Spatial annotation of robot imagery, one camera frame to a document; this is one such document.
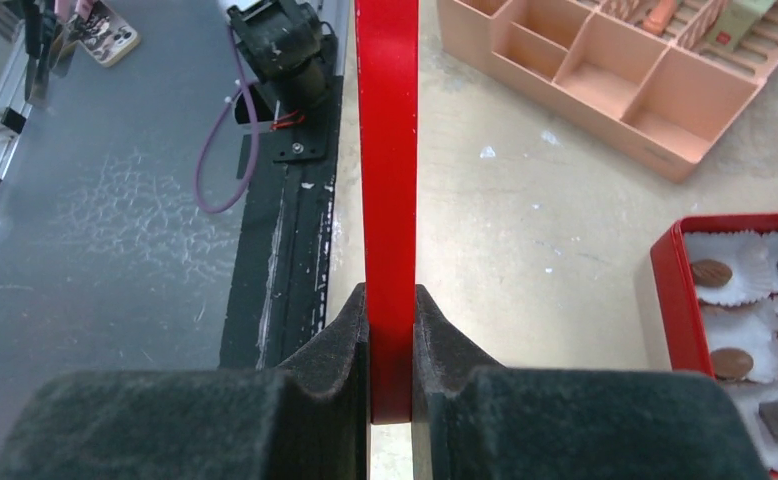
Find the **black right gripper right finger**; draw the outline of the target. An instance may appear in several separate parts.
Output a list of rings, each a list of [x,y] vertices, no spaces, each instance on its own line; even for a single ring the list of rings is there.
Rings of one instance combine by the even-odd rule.
[[[509,368],[416,289],[412,422],[433,479],[765,479],[729,396],[693,372]]]

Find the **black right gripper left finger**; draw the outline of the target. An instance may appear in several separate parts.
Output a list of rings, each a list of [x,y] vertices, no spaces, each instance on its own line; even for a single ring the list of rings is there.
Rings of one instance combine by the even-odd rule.
[[[358,285],[272,368],[60,376],[9,432],[0,479],[365,479],[368,334]]]

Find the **red box lid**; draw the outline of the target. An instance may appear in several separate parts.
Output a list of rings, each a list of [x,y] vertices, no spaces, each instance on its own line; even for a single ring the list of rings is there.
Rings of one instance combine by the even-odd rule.
[[[355,4],[365,291],[375,425],[406,423],[412,415],[418,14],[415,1]]]

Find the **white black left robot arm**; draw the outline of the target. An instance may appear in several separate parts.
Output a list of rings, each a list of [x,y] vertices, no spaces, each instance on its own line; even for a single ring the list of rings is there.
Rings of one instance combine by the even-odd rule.
[[[318,107],[330,92],[338,50],[333,27],[308,2],[220,1],[236,48],[285,110]]]

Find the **metal slotted tongs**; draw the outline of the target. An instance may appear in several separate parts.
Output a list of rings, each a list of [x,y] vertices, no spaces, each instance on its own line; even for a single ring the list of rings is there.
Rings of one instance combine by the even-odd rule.
[[[430,430],[427,421],[412,422],[411,442],[413,450],[413,478],[415,480],[432,480]]]

